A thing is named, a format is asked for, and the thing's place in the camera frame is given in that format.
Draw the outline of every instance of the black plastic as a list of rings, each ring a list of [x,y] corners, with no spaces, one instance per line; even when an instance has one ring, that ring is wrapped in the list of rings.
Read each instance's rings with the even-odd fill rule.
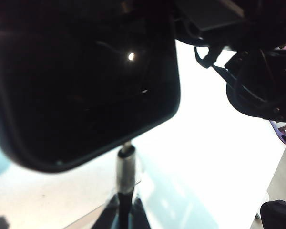
[[[225,68],[235,78],[235,83],[226,88],[235,109],[286,122],[286,50],[238,52]]]
[[[111,18],[103,8],[120,5],[108,1],[98,20],[37,2],[0,4],[0,146],[10,158],[68,170],[176,113],[168,3],[135,1]]]
[[[136,197],[129,214],[128,227],[121,227],[119,224],[119,201],[117,195],[114,195],[110,202],[97,219],[92,229],[150,229],[150,225],[144,211],[141,200]]]
[[[264,229],[286,229],[286,202],[275,200],[261,206]]]
[[[128,194],[118,193],[119,198],[119,223],[121,228],[128,228],[128,215],[132,208],[133,190]]]

